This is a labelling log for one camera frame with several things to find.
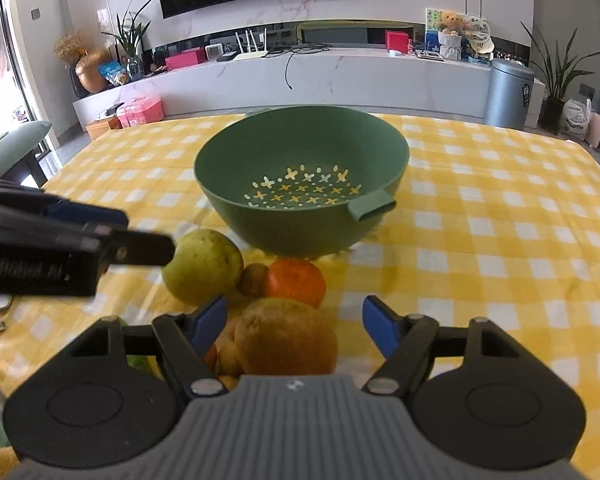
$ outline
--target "green pear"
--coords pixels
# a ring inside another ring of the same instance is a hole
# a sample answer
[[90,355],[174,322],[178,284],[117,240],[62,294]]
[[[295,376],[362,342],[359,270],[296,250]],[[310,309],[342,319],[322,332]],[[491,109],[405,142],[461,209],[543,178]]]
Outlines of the green pear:
[[240,249],[229,238],[213,229],[196,229],[178,241],[162,280],[180,301],[203,306],[234,290],[243,270]]

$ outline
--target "orange box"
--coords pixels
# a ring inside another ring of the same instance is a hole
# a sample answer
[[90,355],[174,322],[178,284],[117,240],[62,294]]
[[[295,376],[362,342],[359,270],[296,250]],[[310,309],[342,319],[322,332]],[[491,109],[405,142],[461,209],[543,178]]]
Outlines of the orange box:
[[96,140],[99,136],[107,133],[109,130],[121,129],[122,124],[120,123],[120,119],[116,116],[93,121],[93,123],[87,125],[87,133],[91,137],[91,140]]

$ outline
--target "chair leg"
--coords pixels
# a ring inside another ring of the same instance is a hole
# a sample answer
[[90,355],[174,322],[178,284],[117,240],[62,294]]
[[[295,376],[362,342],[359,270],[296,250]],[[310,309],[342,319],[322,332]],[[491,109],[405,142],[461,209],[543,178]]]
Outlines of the chair leg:
[[42,187],[44,184],[46,184],[47,179],[45,172],[42,171],[42,168],[40,168],[40,164],[36,160],[36,156],[33,154],[33,151],[27,153],[25,156],[25,161],[31,171],[31,176],[33,177],[33,180],[36,181],[38,187]]

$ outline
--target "green chair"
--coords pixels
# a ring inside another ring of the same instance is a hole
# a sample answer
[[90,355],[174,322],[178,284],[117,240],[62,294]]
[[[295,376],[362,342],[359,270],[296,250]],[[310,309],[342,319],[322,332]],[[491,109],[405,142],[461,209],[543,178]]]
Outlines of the green chair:
[[33,150],[51,129],[51,123],[33,121],[0,137],[0,178],[20,184],[29,174],[38,187],[46,184],[46,175],[40,168]]

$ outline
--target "colander handle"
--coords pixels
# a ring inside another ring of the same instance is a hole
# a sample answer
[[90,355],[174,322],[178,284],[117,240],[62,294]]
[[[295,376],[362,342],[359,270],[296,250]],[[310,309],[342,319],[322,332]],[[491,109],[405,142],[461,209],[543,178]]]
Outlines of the colander handle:
[[349,213],[358,222],[382,216],[395,208],[395,199],[384,189],[367,193],[347,203]]

